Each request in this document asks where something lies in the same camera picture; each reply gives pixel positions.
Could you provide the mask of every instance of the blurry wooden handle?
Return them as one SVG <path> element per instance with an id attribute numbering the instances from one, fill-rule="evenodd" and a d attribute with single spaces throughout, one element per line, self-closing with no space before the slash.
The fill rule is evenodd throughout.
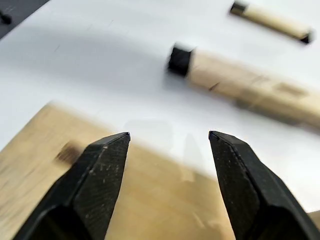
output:
<path id="1" fill-rule="evenodd" d="M 309 43 L 311 40 L 311 31 L 309 27 L 272 14 L 257 6 L 234 2 L 230 12 L 252 22 L 264 25 L 293 38 L 299 39 L 304 43 Z"/>
<path id="2" fill-rule="evenodd" d="M 197 50 L 192 51 L 187 77 L 191 84 L 250 109 L 320 127 L 320 96 L 281 77 L 264 75 Z"/>

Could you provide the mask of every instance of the black object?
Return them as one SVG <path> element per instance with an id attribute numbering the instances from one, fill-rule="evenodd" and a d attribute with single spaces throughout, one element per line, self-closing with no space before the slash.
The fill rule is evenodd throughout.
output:
<path id="1" fill-rule="evenodd" d="M 0 39 L 49 0 L 0 0 Z"/>
<path id="2" fill-rule="evenodd" d="M 232 13 L 234 10 L 236 10 L 239 14 L 242 14 L 248 5 L 241 4 L 239 2 L 234 2 L 230 8 L 230 13 Z"/>
<path id="3" fill-rule="evenodd" d="M 0 18 L 4 24 L 7 24 L 7 25 L 11 24 L 11 21 L 12 21 L 11 16 L 9 14 L 4 14 L 1 10 L 0 10 Z"/>
<path id="4" fill-rule="evenodd" d="M 319 240 L 282 180 L 250 146 L 209 133 L 220 190 L 237 240 Z M 13 240 L 103 240 L 119 195 L 130 135 L 90 144 L 60 177 Z"/>
<path id="5" fill-rule="evenodd" d="M 130 135 L 91 143 L 60 177 L 14 240 L 103 240 L 118 198 Z"/>
<path id="6" fill-rule="evenodd" d="M 185 77 L 189 70 L 192 51 L 183 50 L 176 45 L 172 49 L 168 69 Z"/>
<path id="7" fill-rule="evenodd" d="M 283 181 L 242 140 L 209 133 L 223 201 L 237 240 L 319 240 Z"/>

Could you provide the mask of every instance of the light wooden board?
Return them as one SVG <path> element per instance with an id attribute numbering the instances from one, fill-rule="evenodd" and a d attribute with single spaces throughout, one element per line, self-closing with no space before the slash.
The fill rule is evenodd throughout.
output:
<path id="1" fill-rule="evenodd" d="M 52 104 L 0 152 L 0 236 L 11 239 L 53 182 L 69 169 L 56 156 L 112 134 Z M 218 182 L 131 139 L 108 240 L 234 239 Z"/>

